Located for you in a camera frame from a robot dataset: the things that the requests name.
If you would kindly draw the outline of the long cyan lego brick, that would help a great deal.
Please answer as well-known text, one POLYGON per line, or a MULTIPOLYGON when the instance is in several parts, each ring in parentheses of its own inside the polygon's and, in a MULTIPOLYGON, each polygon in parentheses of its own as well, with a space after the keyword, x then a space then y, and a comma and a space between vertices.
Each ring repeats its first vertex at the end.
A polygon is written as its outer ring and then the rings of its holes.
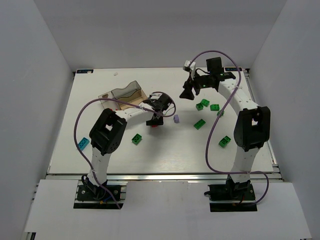
POLYGON ((78 147, 80 149, 80 151, 83 151, 87 145, 90 143, 90 140, 86 137, 83 137, 79 142, 78 142, 78 147))

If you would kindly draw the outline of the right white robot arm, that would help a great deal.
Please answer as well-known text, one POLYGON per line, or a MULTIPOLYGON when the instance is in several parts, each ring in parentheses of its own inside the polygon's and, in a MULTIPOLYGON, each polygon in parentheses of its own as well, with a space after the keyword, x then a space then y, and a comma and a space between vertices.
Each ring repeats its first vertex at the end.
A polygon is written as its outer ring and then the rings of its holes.
POLYGON ((193 100, 201 89, 213 88, 221 94, 237 115, 233 139, 237 145, 235 160, 229 174, 236 185, 247 185, 255 157, 270 138, 271 111, 261 107, 238 86, 237 77, 225 72, 220 57, 206 61, 208 74, 196 73, 196 64, 187 60, 183 70, 189 73, 181 99, 193 100))

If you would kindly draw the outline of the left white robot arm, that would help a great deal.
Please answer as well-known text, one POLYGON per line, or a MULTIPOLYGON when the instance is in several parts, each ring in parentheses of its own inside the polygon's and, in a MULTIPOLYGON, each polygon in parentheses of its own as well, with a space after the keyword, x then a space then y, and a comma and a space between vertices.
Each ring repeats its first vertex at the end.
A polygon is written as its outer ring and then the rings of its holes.
POLYGON ((138 103, 127 102, 116 98, 97 98, 88 102, 79 112, 73 130, 73 138, 77 140, 77 127, 84 110, 98 101, 115 102, 126 106, 124 110, 114 111, 110 108, 104 109, 92 129, 89 132, 92 157, 89 160, 80 147, 79 153, 89 164, 88 175, 81 177, 82 185, 94 200, 111 198, 118 201, 113 190, 107 188, 107 169, 110 158, 121 144, 127 125, 136 125, 145 122, 147 126, 162 126, 164 114, 170 106, 177 109, 173 99, 164 92, 153 92, 149 97, 138 103))

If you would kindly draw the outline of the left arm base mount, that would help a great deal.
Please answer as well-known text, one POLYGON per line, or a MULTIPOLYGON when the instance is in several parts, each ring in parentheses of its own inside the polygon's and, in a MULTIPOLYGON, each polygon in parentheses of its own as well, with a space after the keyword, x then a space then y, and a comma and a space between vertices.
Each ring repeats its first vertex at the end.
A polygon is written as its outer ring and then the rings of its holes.
POLYGON ((94 195, 91 190, 85 187, 82 183, 76 189, 73 208, 87 210, 120 210, 126 198, 126 186, 124 185, 107 185, 119 208, 112 196, 101 189, 97 195, 94 195))

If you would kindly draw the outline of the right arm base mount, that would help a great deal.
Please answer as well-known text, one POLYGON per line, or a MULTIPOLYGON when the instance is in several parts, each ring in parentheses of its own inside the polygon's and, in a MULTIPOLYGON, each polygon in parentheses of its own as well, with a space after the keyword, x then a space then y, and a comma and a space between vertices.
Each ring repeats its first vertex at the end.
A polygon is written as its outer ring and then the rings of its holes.
POLYGON ((209 207, 212 213, 257 212, 256 196, 251 181, 234 183, 227 179, 225 184, 210 184, 208 191, 209 207))

